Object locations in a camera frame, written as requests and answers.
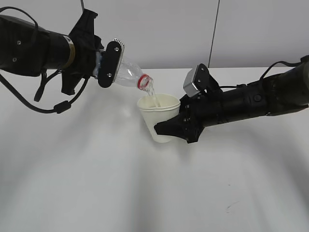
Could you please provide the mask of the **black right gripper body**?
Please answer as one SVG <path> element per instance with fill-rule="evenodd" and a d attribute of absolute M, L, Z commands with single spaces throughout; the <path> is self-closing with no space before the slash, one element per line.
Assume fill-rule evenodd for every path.
<path fill-rule="evenodd" d="M 222 96 L 223 91 L 219 89 L 202 90 L 192 97 L 185 95 L 181 98 L 179 113 L 187 143 L 197 142 L 206 127 L 224 123 Z"/>

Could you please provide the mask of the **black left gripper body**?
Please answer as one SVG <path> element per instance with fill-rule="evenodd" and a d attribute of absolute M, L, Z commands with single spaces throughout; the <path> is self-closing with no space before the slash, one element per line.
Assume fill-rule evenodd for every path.
<path fill-rule="evenodd" d="M 69 66 L 62 69 L 61 92 L 75 94 L 75 87 L 81 79 L 93 76 L 96 67 L 96 53 L 103 50 L 101 38 L 95 35 L 96 12 L 84 9 L 79 20 L 69 33 L 75 55 Z"/>

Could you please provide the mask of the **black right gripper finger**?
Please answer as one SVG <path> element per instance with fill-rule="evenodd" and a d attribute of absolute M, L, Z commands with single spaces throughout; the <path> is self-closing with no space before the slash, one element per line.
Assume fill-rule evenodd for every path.
<path fill-rule="evenodd" d="M 155 124 L 154 130 L 158 135 L 167 135 L 189 140 L 187 118 L 182 115 L 177 115 L 169 120 Z"/>

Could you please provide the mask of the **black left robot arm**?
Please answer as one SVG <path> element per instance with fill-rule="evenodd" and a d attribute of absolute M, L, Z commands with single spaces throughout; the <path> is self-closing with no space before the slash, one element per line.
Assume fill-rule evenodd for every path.
<path fill-rule="evenodd" d="M 0 16 L 0 68 L 21 76 L 37 77 L 43 71 L 63 71 L 62 92 L 71 95 L 81 78 L 93 76 L 96 53 L 103 49 L 95 35 L 97 13 L 85 9 L 66 35 L 46 30 L 37 22 Z"/>

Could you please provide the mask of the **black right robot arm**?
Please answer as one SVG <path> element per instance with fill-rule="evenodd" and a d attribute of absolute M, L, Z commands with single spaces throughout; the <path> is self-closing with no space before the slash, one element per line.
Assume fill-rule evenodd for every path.
<path fill-rule="evenodd" d="M 186 76 L 179 113 L 154 126 L 158 135 L 197 142 L 206 127 L 296 113 L 309 107 L 309 63 L 283 62 L 290 70 L 255 82 L 220 86 L 204 64 Z"/>

